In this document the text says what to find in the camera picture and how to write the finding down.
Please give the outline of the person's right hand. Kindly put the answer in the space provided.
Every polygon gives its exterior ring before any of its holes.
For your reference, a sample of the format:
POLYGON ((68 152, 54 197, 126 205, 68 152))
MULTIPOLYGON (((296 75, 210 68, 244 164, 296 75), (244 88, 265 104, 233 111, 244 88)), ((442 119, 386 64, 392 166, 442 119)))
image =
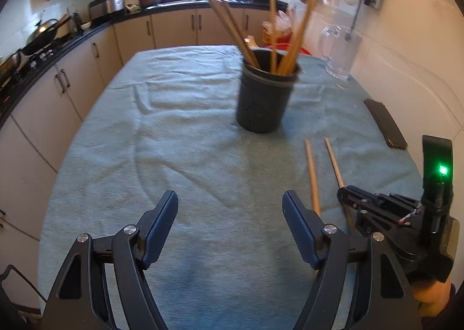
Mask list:
POLYGON ((447 306, 452 282, 448 278, 445 282, 438 280, 423 280, 411 285, 414 299, 418 302, 418 312, 421 318, 434 318, 447 306))

